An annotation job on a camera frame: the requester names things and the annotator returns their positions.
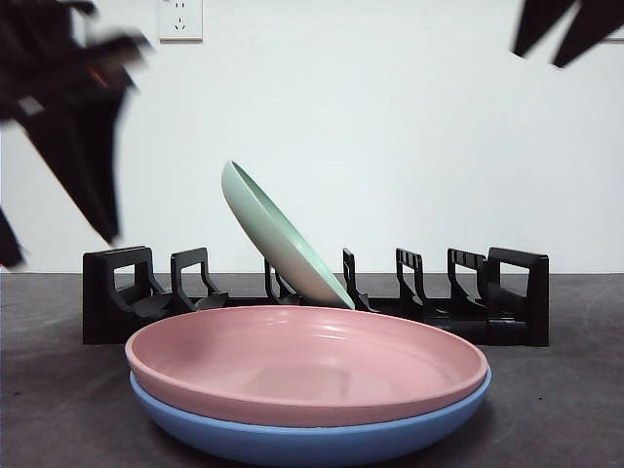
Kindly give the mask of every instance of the dish rack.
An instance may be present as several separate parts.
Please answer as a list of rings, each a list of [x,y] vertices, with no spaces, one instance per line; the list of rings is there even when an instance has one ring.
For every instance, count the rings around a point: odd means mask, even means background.
[[[398,297],[371,297],[357,287],[355,256],[343,249],[346,290],[357,310],[415,320],[457,334],[475,344],[549,344],[549,259],[545,254],[490,248],[485,257],[448,249],[449,297],[429,297],[424,290],[422,257],[396,249]],[[528,270],[526,294],[501,286],[500,264]],[[203,296],[188,296],[182,287],[182,269],[200,265],[206,287]],[[465,291],[456,277],[456,265],[476,272],[477,296]],[[135,268],[134,281],[115,285],[115,270]],[[413,286],[404,275],[413,270]],[[171,290],[166,291],[153,272],[152,251],[146,246],[83,255],[83,343],[124,343],[132,333],[155,321],[197,310],[249,305],[308,305],[264,260],[264,296],[236,297],[221,291],[211,279],[206,248],[173,253]]]

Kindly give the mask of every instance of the countertop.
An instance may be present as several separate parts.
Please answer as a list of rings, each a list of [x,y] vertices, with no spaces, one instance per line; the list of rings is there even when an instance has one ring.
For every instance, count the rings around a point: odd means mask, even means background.
[[[214,279],[234,295],[263,286],[254,274]],[[521,288],[522,280],[505,281]],[[82,344],[81,275],[1,281],[3,466],[241,466],[188,448],[148,419],[123,345]],[[448,293],[444,275],[425,281],[430,295]],[[188,283],[195,288],[197,275]],[[359,285],[397,294],[392,275],[364,274]],[[482,346],[493,380],[472,419],[430,448],[371,466],[624,467],[623,293],[624,275],[552,275],[551,345]]]

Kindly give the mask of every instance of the electrical outlet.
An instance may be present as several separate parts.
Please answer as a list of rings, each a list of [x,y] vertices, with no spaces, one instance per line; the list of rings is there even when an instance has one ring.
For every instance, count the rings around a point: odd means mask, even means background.
[[[201,41],[204,9],[202,0],[159,0],[161,41]]]

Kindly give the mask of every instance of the white wall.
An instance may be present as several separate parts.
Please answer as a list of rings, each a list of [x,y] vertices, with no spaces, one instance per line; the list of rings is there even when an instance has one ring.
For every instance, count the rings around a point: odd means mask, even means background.
[[[446,247],[492,245],[624,271],[624,47],[559,70],[559,27],[517,58],[521,3],[205,0],[204,43],[160,45],[155,0],[98,1],[98,29],[154,46],[119,135],[120,244],[158,271],[198,246],[213,271],[259,271],[220,192],[234,159],[335,271],[344,246],[360,271],[392,271],[396,246],[443,271]],[[106,245],[17,127],[2,154],[27,271],[80,271]]]

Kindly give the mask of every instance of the plate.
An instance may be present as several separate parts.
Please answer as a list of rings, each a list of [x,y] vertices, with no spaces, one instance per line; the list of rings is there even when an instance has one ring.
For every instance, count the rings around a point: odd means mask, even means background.
[[[420,416],[329,428],[257,426],[220,421],[172,408],[145,392],[131,374],[138,401],[152,420],[195,449],[242,463],[300,468],[354,466],[396,458],[438,442],[477,410],[491,371],[465,399]]]
[[[231,307],[137,331],[126,355],[140,385],[181,410],[290,427],[390,421],[451,405],[488,362],[427,325],[326,307]]]
[[[269,263],[311,305],[355,309],[353,300],[254,180],[233,161],[221,175],[230,210]]]

